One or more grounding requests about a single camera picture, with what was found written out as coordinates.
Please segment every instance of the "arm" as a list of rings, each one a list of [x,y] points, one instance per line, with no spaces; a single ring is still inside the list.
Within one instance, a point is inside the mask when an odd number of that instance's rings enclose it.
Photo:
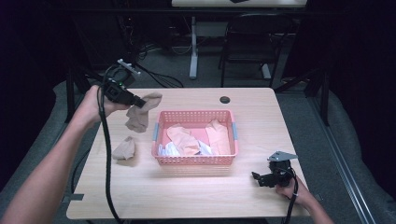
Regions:
[[[296,198],[296,203],[300,204],[303,208],[305,208],[309,214],[311,215],[314,223],[320,224],[333,224],[332,219],[327,215],[324,208],[315,199],[315,197],[309,192],[300,178],[297,176],[298,181],[298,196]],[[276,193],[280,195],[284,195],[288,198],[291,198],[294,191],[294,179],[290,181],[288,187],[281,188],[280,186],[276,186]]]
[[[64,134],[18,190],[1,223],[51,223],[64,195],[82,136],[100,120],[97,91],[97,86],[87,91]],[[128,108],[105,101],[107,115]]]

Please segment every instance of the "chair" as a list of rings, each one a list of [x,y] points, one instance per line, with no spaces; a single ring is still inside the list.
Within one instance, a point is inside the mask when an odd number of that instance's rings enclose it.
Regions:
[[[232,18],[226,28],[219,60],[221,87],[224,86],[225,64],[257,63],[259,70],[273,64],[272,87],[284,37],[290,32],[292,19],[280,14],[245,13]]]

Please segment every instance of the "plastic basket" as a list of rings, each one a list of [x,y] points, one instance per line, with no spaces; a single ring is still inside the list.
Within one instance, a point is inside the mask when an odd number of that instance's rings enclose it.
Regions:
[[[230,141],[230,155],[195,155],[195,156],[159,156],[159,145],[165,146],[171,140],[166,131],[169,127],[180,123],[191,130],[191,135],[197,140],[208,144],[205,126],[213,119],[227,127]],[[191,110],[191,111],[161,111],[154,129],[152,156],[161,165],[229,165],[238,154],[238,142],[233,113],[230,110]]]

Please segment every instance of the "table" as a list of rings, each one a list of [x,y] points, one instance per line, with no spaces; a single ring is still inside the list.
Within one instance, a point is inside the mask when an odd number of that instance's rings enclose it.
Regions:
[[[266,160],[275,151],[295,154],[274,91],[268,88],[136,89],[139,96],[158,91],[160,105],[149,111],[145,133],[124,126],[125,111],[107,118],[113,149],[127,136],[135,140],[135,157],[112,162],[111,194],[122,219],[284,217],[289,201],[275,189],[261,188],[251,172],[270,174]],[[223,104],[219,98],[228,96]],[[230,166],[161,166],[151,156],[156,118],[163,110],[230,109],[239,142],[239,154]],[[298,160],[291,166],[303,180]],[[106,144],[99,130],[86,161],[67,216],[72,219],[113,218],[105,195]],[[295,204],[293,216],[308,216]]]
[[[248,0],[241,3],[233,3],[230,0],[172,0],[172,7],[297,7],[303,8],[307,0]],[[215,25],[216,36],[224,35],[226,23],[221,22]],[[191,65],[190,79],[197,78],[198,52],[197,52],[197,22],[195,17],[191,18]]]

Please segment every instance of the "cable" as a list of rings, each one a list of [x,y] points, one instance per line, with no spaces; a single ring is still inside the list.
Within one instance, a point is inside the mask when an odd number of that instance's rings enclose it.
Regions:
[[[78,167],[81,165],[82,161],[84,160],[84,158],[90,153],[91,149],[88,149],[87,151],[84,152],[84,155],[82,155],[82,157],[79,159],[79,161],[77,162],[77,165],[73,171],[72,177],[71,177],[71,184],[70,184],[70,190],[72,193],[74,193],[75,191],[75,184],[74,184],[74,180],[76,177],[76,172]]]
[[[184,23],[186,24],[187,29],[189,29],[190,35],[192,35],[192,31],[191,31],[190,26],[189,26],[189,24],[187,23],[185,17],[183,17],[183,21],[184,21]],[[183,51],[183,52],[177,52],[177,51],[175,50],[176,48],[188,48],[188,49],[185,50],[185,51]],[[189,52],[191,48],[192,48],[192,44],[190,44],[189,46],[184,46],[184,47],[175,47],[175,46],[172,46],[171,49],[172,49],[172,51],[173,51],[175,54],[182,55],[182,54],[185,54],[185,53]]]
[[[135,65],[136,67],[140,68],[141,70],[149,74],[158,84],[160,84],[164,88],[184,88],[183,83],[181,83],[181,81],[179,81],[175,77],[170,77],[167,75],[161,75],[158,73],[151,72],[142,65],[140,65],[139,63],[136,63]]]
[[[281,170],[281,171],[284,171],[284,172],[290,174],[290,175],[293,177],[293,179],[294,179],[294,191],[293,191],[293,195],[291,196],[291,199],[290,199],[289,208],[288,208],[288,213],[287,213],[287,215],[286,215],[286,220],[284,220],[284,219],[282,218],[282,222],[281,222],[282,224],[289,224],[290,218],[291,218],[291,211],[293,210],[294,203],[295,203],[295,201],[296,201],[296,199],[297,199],[297,196],[298,196],[298,181],[297,181],[297,175],[295,174],[293,168],[290,168],[290,169],[292,170],[292,172],[290,172],[290,171],[288,171],[288,170],[285,170],[285,169],[282,169],[282,168],[277,168],[277,169],[279,169],[279,170]]]
[[[102,121],[102,127],[103,127],[103,132],[104,132],[105,141],[106,141],[106,198],[107,198],[107,203],[108,203],[108,206],[110,208],[110,211],[111,211],[111,214],[113,215],[113,217],[116,219],[116,221],[118,223],[122,224],[123,221],[119,218],[119,216],[114,208],[114,204],[111,199],[111,190],[110,190],[110,180],[111,180],[111,144],[110,143],[111,143],[111,140],[110,140],[110,134],[108,131],[107,120],[106,120],[105,90],[103,90],[103,87],[105,86],[107,73],[111,67],[112,66],[110,66],[106,70],[106,72],[103,76],[102,87],[99,88],[98,92],[97,92],[97,103],[99,106],[99,115],[100,115],[100,118]]]

